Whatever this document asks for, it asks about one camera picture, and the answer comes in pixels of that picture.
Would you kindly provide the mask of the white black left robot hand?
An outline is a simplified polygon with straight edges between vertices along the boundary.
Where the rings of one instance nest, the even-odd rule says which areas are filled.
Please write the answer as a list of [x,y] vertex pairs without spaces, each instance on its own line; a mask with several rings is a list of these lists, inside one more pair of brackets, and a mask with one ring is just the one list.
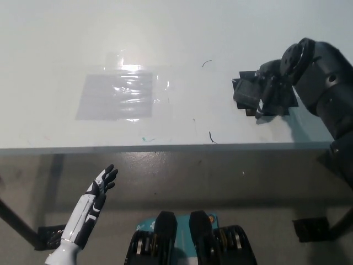
[[118,169],[111,164],[92,181],[76,204],[61,239],[84,249],[105,204],[106,193],[115,185],[117,173]]

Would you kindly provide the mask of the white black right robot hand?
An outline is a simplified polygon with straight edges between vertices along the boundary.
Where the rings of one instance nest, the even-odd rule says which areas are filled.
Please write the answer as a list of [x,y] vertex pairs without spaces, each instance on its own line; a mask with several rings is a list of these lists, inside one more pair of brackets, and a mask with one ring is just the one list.
[[261,88],[256,120],[265,114],[284,116],[288,111],[291,92],[289,82],[280,72],[281,60],[264,63],[256,71],[256,82]]

